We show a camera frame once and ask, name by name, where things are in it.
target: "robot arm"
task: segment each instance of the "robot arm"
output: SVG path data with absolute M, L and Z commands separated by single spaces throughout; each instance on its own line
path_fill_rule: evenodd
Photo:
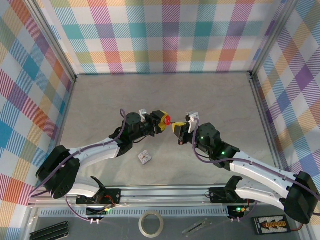
M 36 177 L 40 181 L 43 181 L 63 160 L 79 152 L 79 154 L 70 158 L 44 184 L 44 187 L 54 199 L 62 198 L 66 194 L 74 194 L 91 198 L 95 203 L 99 203 L 107 195 L 104 185 L 95 177 L 84 178 L 79 176 L 78 172 L 100 161 L 122 156 L 133 147 L 133 143 L 136 140 L 146 136 L 154 137 L 157 134 L 161 134 L 170 124 L 171 118 L 164 111 L 158 110 L 147 114 L 146 110 L 142 109 L 139 114 L 135 112 L 129 113 L 126 115 L 124 131 L 119 139 L 105 144 L 115 139 L 121 132 L 122 127 L 117 128 L 112 135 L 103 141 L 89 146 L 71 149 L 66 149 L 63 145 L 57 146 L 39 168 Z
M 218 168 L 251 178 L 233 176 L 229 180 L 225 186 L 225 196 L 230 201 L 252 199 L 267 203 L 284 210 L 288 216 L 300 223 L 309 223 L 318 200 L 302 187 L 289 181 L 299 182 L 319 196 L 309 174 L 301 171 L 297 175 L 251 158 L 238 148 L 222 141 L 220 132 L 211 123 L 202 124 L 196 129 L 196 118 L 199 119 L 199 114 L 191 112 L 187 113 L 187 122 L 172 124 L 178 144 L 194 144 L 195 148 L 208 155 L 207 163 L 212 162 Z M 217 162 L 223 159 L 234 160 Z

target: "plaid wall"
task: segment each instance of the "plaid wall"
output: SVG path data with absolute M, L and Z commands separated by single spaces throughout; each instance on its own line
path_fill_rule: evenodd
M 285 2 L 38 0 L 80 74 L 248 71 Z
M 320 189 L 320 0 L 298 2 L 258 78 L 283 165 Z
M 15 240 L 72 82 L 23 0 L 0 5 L 0 239 Z

